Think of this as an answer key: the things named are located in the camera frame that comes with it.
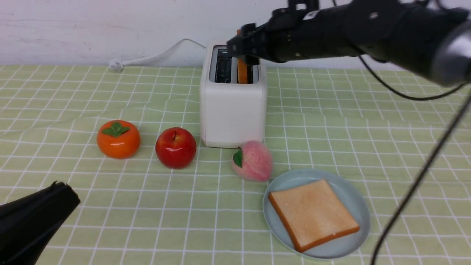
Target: light blue plate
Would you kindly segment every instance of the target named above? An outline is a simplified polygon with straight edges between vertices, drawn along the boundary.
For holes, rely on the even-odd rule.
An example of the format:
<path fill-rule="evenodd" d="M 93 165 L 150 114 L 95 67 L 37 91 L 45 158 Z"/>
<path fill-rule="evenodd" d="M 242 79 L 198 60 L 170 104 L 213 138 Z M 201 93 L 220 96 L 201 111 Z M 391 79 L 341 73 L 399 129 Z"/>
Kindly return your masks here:
<path fill-rule="evenodd" d="M 321 179 L 325 179 L 330 184 L 339 200 L 360 225 L 360 231 L 299 253 L 294 249 L 288 232 L 271 205 L 268 195 L 271 191 L 286 190 Z M 316 259 L 336 259 L 350 255 L 363 245 L 371 229 L 370 210 L 360 192 L 343 178 L 327 171 L 312 168 L 291 170 L 275 178 L 268 185 L 263 196 L 263 214 L 271 232 L 286 247 L 303 256 Z"/>

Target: tablecloth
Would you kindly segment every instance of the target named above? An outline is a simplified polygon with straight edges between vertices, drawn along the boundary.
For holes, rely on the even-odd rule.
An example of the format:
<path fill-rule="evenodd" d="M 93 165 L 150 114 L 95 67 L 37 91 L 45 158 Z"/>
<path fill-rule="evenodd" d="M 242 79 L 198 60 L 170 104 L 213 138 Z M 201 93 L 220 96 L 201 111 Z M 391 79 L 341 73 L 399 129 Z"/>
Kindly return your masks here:
<path fill-rule="evenodd" d="M 414 96 L 444 91 L 404 71 L 379 71 Z M 0 202 L 64 181 L 81 204 L 38 265 L 319 264 L 285 248 L 265 223 L 267 183 L 243 181 L 233 149 L 199 138 L 200 68 L 0 66 Z M 327 261 L 368 264 L 386 224 L 468 88 L 433 102 L 402 99 L 365 70 L 269 68 L 266 144 L 273 177 L 317 168 L 351 182 L 372 213 L 359 251 Z M 131 159 L 106 158 L 98 128 L 124 119 L 141 132 Z M 378 264 L 471 263 L 471 130 L 463 121 L 399 219 Z M 170 170 L 160 132 L 189 130 L 195 161 Z"/>

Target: bread slice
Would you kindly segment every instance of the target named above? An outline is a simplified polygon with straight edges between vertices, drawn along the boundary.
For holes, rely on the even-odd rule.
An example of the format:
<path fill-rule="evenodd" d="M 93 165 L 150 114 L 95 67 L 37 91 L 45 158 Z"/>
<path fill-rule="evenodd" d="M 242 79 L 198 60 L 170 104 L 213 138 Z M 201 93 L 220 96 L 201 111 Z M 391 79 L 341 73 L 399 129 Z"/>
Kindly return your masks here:
<path fill-rule="evenodd" d="M 300 253 L 360 230 L 325 179 L 273 191 L 268 199 Z"/>
<path fill-rule="evenodd" d="M 242 61 L 242 59 L 237 59 L 237 82 L 239 84 L 248 84 L 249 83 L 249 76 L 248 76 L 248 68 L 247 65 Z"/>

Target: peach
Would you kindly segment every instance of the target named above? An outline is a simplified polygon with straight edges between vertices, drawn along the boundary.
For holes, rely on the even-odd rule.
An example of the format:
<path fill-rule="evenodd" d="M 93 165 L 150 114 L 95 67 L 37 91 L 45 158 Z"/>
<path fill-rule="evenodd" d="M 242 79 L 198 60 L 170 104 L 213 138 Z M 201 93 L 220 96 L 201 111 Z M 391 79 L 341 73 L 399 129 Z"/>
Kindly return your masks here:
<path fill-rule="evenodd" d="M 264 182 L 273 171 L 270 150 L 260 141 L 246 142 L 233 156 L 232 169 L 245 180 Z"/>

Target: black cable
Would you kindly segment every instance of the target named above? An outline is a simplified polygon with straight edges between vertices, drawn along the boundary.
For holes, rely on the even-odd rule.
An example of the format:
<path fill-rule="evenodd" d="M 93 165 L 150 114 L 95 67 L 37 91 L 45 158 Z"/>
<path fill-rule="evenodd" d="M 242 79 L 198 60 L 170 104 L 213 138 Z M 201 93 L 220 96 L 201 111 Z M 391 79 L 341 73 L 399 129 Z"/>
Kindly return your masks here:
<path fill-rule="evenodd" d="M 376 247 L 374 248 L 374 252 L 373 252 L 373 256 L 371 258 L 371 265 L 374 265 L 375 262 L 376 262 L 376 258 L 378 256 L 378 253 L 381 249 L 381 246 L 384 242 L 384 240 L 386 239 L 386 237 L 388 236 L 388 233 L 390 232 L 390 230 L 392 229 L 394 223 L 397 221 L 397 219 L 399 218 L 399 216 L 401 215 L 401 212 L 404 210 L 404 208 L 407 206 L 407 204 L 409 203 L 409 200 L 411 199 L 411 197 L 414 195 L 415 191 L 417 190 L 417 188 L 419 187 L 422 179 L 425 177 L 425 175 L 427 174 L 430 166 L 433 164 L 434 160 L 437 158 L 438 154 L 440 153 L 442 147 L 445 145 L 445 143 L 447 142 L 448 138 L 451 136 L 451 134 L 453 133 L 453 130 L 459 125 L 461 119 L 463 118 L 463 116 L 466 114 L 467 110 L 468 110 L 468 107 L 471 103 L 471 91 L 469 92 L 468 94 L 468 98 L 464 101 L 464 103 L 462 104 L 460 110 L 458 111 L 458 113 L 456 114 L 456 116 L 453 118 L 451 124 L 448 126 L 446 132 L 443 134 L 443 136 L 441 137 L 440 141 L 438 142 L 438 144 L 435 146 L 434 150 L 432 151 L 431 155 L 429 156 L 427 162 L 425 163 L 425 165 L 423 166 L 420 174 L 417 176 L 417 178 L 415 179 L 414 183 L 412 184 L 412 186 L 410 187 L 409 191 L 407 192 L 407 195 L 406 197 L 404 198 L 404 200 L 401 202 L 401 204 L 399 205 L 399 207 L 397 208 L 396 212 L 394 213 L 393 217 L 389 220 L 388 222 L 388 225 L 386 226 L 386 229 L 384 229 L 383 233 L 381 234 L 381 237 L 379 238 L 378 242 L 376 243 Z"/>
<path fill-rule="evenodd" d="M 430 0 L 423 0 L 423 1 L 419 1 L 419 0 L 416 0 L 415 2 L 417 3 L 420 3 L 421 5 L 423 5 L 424 7 L 428 6 Z M 443 5 L 441 5 L 441 0 L 435 0 L 435 2 L 437 3 L 437 5 L 444 9 Z M 336 0 L 332 0 L 332 3 L 333 3 L 333 6 L 337 6 L 337 1 Z M 435 95 L 435 96 L 430 96 L 430 97 L 412 97 L 412 96 L 408 96 L 406 94 L 403 94 L 399 91 L 397 91 L 396 89 L 392 88 L 391 86 L 389 86 L 385 81 L 383 81 L 383 79 L 381 79 L 374 71 L 373 69 L 371 69 L 371 67 L 367 64 L 367 62 L 363 59 L 363 57 L 361 56 L 358 56 L 358 58 L 360 59 L 360 61 L 362 62 L 362 64 L 365 66 L 365 68 L 368 70 L 368 72 L 370 72 L 370 74 L 380 83 L 382 84 L 385 88 L 387 88 L 389 91 L 393 92 L 394 94 L 404 98 L 404 99 L 408 99 L 408 100 L 413 100 L 413 101 L 430 101 L 430 100 L 436 100 L 436 99 L 441 99 L 441 98 L 444 98 L 448 95 L 451 95 L 455 92 L 457 92 L 458 90 L 460 90 L 461 88 L 463 88 L 465 85 L 462 84 L 462 85 L 459 85 L 457 86 L 456 88 L 448 91 L 448 92 L 445 92 L 445 93 L 442 93 L 442 94 L 439 94 L 439 95 Z"/>
<path fill-rule="evenodd" d="M 389 91 L 393 92 L 394 94 L 402 97 L 402 98 L 405 98 L 405 99 L 409 99 L 409 100 L 413 100 L 413 101 L 429 101 L 429 100 L 435 100 L 435 99 L 441 99 L 441 98 L 444 98 L 448 95 L 451 95 L 455 92 L 457 92 L 458 90 L 460 90 L 461 88 L 464 87 L 464 84 L 462 85 L 459 85 L 457 86 L 456 88 L 448 91 L 448 92 L 445 92 L 443 94 L 439 94 L 439 95 L 435 95 L 435 96 L 431 96 L 431 97 L 412 97 L 412 96 L 408 96 L 406 94 L 403 94 L 395 89 L 393 89 L 392 87 L 390 87 L 388 84 L 386 84 L 385 81 L 383 81 L 383 79 L 381 79 L 371 68 L 370 66 L 365 62 L 365 60 L 361 57 L 361 56 L 358 56 L 360 61 L 363 63 L 363 65 L 367 68 L 368 72 L 371 73 L 371 75 L 376 79 L 378 80 L 379 83 L 381 83 L 384 87 L 386 87 Z"/>

